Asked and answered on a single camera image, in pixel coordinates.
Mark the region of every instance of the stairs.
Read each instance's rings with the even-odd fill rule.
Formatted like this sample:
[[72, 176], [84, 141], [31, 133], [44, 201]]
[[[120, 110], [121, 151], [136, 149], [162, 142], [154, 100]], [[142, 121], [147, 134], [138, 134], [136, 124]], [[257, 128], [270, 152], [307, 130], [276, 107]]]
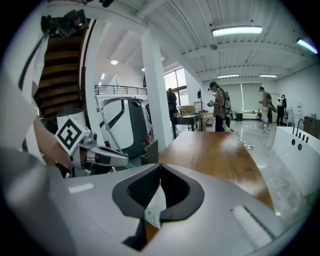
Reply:
[[79, 92], [80, 55], [86, 30], [67, 38], [51, 37], [34, 100], [44, 118], [56, 121], [59, 111], [81, 108]]

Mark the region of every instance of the metal railing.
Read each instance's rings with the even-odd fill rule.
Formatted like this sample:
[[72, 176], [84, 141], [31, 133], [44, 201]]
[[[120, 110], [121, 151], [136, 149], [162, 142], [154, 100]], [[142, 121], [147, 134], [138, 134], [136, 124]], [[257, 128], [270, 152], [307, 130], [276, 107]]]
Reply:
[[130, 87], [130, 86], [116, 86], [116, 85], [95, 85], [95, 95], [106, 94], [134, 94], [134, 95], [147, 95], [146, 88]]

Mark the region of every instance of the glossy floor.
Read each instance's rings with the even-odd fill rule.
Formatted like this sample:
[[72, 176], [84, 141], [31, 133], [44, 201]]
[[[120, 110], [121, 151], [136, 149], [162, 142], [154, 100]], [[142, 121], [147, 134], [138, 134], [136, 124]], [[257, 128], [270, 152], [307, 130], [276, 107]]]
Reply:
[[268, 187], [275, 214], [289, 227], [310, 210], [292, 174], [273, 151], [272, 146], [277, 125], [272, 124], [270, 131], [260, 127], [255, 120], [232, 121], [231, 129], [244, 144], [252, 145], [249, 150]]

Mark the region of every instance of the white pillar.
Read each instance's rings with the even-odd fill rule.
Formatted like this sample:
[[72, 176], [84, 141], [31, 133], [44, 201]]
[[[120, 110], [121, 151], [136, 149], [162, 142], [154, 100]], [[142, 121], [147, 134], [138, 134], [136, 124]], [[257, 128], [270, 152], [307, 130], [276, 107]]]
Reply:
[[97, 134], [97, 143], [104, 146], [104, 138], [100, 129], [99, 118], [97, 113], [97, 104], [95, 99], [95, 75], [96, 75], [96, 59], [98, 53], [99, 40], [104, 29], [105, 22], [97, 21], [88, 45], [85, 60], [85, 100], [86, 110], [90, 122], [92, 132]]
[[152, 28], [143, 33], [141, 43], [153, 133], [161, 152], [173, 138], [160, 47], [152, 35]]

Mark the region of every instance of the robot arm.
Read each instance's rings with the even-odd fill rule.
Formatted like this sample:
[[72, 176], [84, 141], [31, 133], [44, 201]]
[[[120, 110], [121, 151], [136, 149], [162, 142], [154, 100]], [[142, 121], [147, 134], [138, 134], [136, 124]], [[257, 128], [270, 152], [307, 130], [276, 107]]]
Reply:
[[[97, 134], [91, 132], [72, 115], [68, 116], [68, 120], [56, 132], [55, 137], [69, 155], [73, 177], [91, 175], [95, 165], [109, 167], [125, 166], [129, 163], [127, 155], [98, 145]], [[85, 161], [81, 161], [83, 150], [86, 150]]]

